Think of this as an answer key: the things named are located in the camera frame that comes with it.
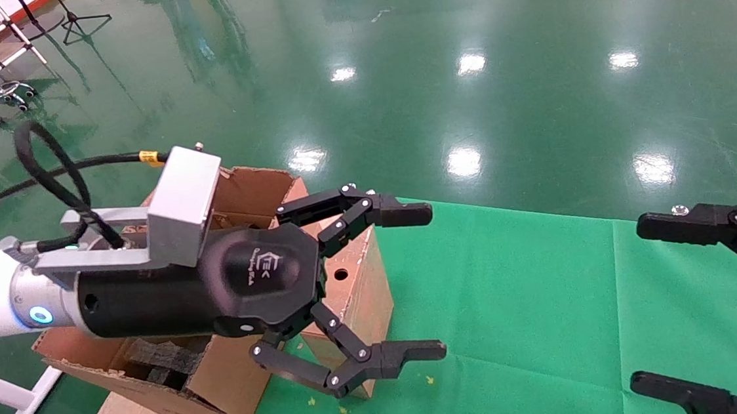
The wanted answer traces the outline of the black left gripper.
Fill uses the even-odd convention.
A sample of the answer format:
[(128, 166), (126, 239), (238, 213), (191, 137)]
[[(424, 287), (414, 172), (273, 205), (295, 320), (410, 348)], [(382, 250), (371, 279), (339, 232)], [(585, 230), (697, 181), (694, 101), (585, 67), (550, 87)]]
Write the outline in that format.
[(194, 267), (87, 272), (85, 329), (100, 338), (293, 336), (325, 296), (316, 238), (296, 225), (213, 230)]

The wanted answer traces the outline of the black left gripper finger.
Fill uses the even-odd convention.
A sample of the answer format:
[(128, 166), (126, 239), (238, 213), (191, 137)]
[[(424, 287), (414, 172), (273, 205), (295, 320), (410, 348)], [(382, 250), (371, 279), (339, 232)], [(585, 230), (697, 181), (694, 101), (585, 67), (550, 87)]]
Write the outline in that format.
[(344, 184), (326, 192), (301, 197), (276, 208), (280, 225), (310, 226), (335, 219), (317, 235), (319, 254), (329, 259), (370, 226), (402, 228), (427, 226), (433, 220), (429, 203), (405, 203), (397, 197), (364, 192), (354, 184)]
[(313, 305), (310, 314), (310, 322), (344, 354), (344, 361), (337, 368), (330, 370), (281, 351), (283, 338), (270, 332), (251, 347), (251, 358), (280, 378), (343, 398), (367, 380), (396, 379), (407, 362), (439, 361), (447, 355), (446, 344), (433, 339), (367, 345), (324, 303)]

